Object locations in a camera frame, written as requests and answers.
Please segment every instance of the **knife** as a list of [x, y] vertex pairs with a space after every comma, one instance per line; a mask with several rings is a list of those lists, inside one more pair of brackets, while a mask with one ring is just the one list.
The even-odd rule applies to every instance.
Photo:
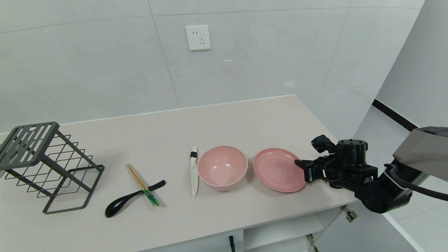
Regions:
[[195, 199], [198, 194], [199, 175], [198, 165], [196, 160], [198, 159], [198, 147], [194, 146], [190, 153], [190, 182], [191, 182], [191, 199]]

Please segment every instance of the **pink plate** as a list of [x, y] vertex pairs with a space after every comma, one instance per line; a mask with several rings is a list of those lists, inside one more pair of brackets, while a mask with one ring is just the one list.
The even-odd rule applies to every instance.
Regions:
[[262, 150], [254, 159], [255, 174], [273, 190], [298, 191], [306, 185], [306, 182], [303, 170], [294, 164], [295, 159], [299, 158], [283, 149]]

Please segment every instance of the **cabinet door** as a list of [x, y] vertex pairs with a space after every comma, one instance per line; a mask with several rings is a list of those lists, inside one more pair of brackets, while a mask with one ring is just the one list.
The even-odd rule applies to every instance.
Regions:
[[389, 214], [373, 213], [361, 203], [347, 208], [358, 217], [349, 222], [341, 212], [315, 242], [320, 252], [424, 252]]

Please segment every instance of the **white countertop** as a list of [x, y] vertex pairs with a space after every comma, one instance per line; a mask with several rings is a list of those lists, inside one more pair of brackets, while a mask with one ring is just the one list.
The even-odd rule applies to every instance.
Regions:
[[[296, 97], [283, 96], [178, 109], [63, 125], [96, 164], [106, 169], [85, 209], [45, 215], [47, 198], [36, 198], [13, 180], [0, 182], [1, 251], [136, 252], [225, 231], [317, 212], [356, 199], [319, 181], [285, 194], [263, 185], [251, 166], [243, 181], [218, 192], [202, 181], [190, 197], [191, 147], [200, 156], [219, 145], [235, 146], [251, 161], [266, 148], [284, 148], [303, 159], [318, 154], [311, 140], [321, 134], [336, 141]], [[143, 197], [112, 218], [106, 206], [139, 190], [125, 168], [131, 163], [150, 184], [162, 206]]]

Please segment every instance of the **door handle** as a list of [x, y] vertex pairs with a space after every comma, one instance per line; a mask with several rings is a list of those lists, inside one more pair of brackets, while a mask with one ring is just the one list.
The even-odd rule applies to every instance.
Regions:
[[233, 242], [233, 235], [229, 236], [228, 240], [230, 242], [230, 249], [232, 250], [232, 252], [235, 252], [235, 243]]

